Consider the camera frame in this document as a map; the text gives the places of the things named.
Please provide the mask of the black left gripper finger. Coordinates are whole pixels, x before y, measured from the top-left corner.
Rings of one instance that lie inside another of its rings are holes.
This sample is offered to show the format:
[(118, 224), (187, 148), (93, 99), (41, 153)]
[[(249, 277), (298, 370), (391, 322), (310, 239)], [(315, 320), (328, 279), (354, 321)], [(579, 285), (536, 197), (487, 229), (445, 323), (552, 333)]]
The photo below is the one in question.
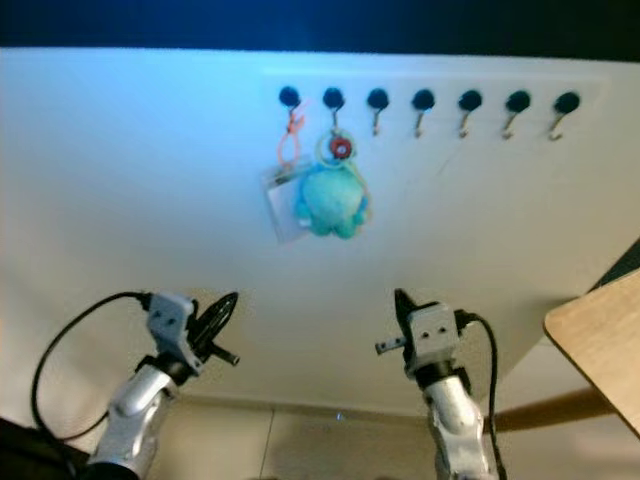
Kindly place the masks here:
[(237, 292), (224, 294), (197, 317), (196, 333), (201, 337), (218, 337), (232, 319), (237, 305)]
[(239, 297), (238, 292), (230, 292), (220, 297), (207, 308), (207, 334), (221, 334), (236, 311)]

